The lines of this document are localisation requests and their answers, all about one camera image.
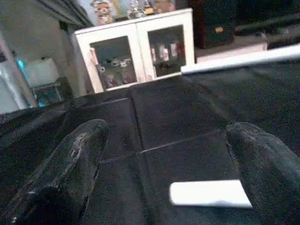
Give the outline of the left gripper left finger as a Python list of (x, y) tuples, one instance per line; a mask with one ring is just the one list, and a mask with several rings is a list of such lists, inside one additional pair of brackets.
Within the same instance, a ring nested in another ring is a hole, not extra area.
[(78, 225), (98, 176), (109, 128), (89, 120), (68, 134), (29, 176), (0, 217), (2, 225)]

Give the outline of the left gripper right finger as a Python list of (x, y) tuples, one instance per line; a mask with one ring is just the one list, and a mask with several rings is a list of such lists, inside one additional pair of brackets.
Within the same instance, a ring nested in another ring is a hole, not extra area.
[(226, 127), (226, 146), (264, 225), (300, 223), (300, 158), (278, 137), (246, 122)]

